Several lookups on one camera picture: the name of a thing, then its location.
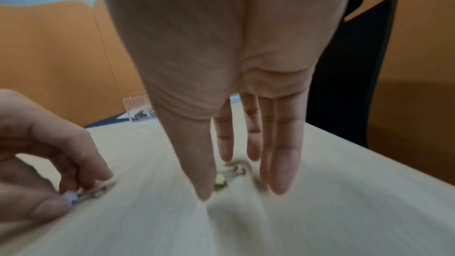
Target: wooden table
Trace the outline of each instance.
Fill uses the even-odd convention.
[[[235,159],[246,160],[239,104],[233,114]],[[90,131],[118,184],[56,222],[1,226],[0,255],[455,255],[452,186],[311,125],[288,194],[247,175],[207,203],[157,120]],[[215,154],[223,169],[216,145]],[[58,182],[47,162],[27,160]]]

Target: black chair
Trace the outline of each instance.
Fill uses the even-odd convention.
[[[352,0],[346,15],[363,0]],[[397,0],[341,22],[313,75],[307,122],[367,147],[370,104],[395,16]]]

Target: hand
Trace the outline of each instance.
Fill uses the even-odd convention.
[[[70,208],[47,179],[16,157],[19,153],[49,159],[62,176],[60,192],[112,177],[86,130],[17,92],[0,90],[0,222],[46,221]]]
[[[234,135],[229,96],[245,110],[248,157],[289,190],[301,160],[309,85],[347,0],[107,0],[183,171],[213,190],[213,118],[220,157]]]

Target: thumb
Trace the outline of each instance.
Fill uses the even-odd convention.
[[[0,183],[0,222],[49,221],[63,216],[70,207],[57,193]]]

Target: table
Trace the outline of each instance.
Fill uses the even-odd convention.
[[[246,160],[240,104],[236,160]],[[0,255],[428,256],[455,253],[455,189],[311,125],[291,191],[238,177],[206,203],[157,120],[90,129],[117,185],[39,227],[0,227]],[[217,166],[223,168],[214,146]],[[28,157],[57,183],[49,163]],[[254,175],[258,166],[253,164]]]

